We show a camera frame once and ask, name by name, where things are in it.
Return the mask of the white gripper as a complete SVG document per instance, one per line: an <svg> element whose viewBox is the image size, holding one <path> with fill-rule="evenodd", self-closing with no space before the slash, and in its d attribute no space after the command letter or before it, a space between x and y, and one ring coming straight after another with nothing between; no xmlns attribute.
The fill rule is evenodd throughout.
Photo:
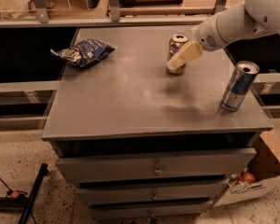
<svg viewBox="0 0 280 224"><path fill-rule="evenodd" d="M203 53L203 49L215 51L224 49L227 46L217 27L218 17L219 14L215 14L192 28L193 35L197 41L187 42L173 55L166 64L168 72L183 73L186 64L199 58Z"/></svg>

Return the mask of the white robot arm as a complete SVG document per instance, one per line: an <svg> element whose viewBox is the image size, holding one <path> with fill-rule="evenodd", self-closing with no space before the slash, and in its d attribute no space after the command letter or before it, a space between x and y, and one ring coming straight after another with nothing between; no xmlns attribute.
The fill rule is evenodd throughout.
<svg viewBox="0 0 280 224"><path fill-rule="evenodd" d="M223 49L242 39L280 35L280 0L244 0L194 26L192 33L194 38L167 62L168 70L196 60L204 50Z"/></svg>

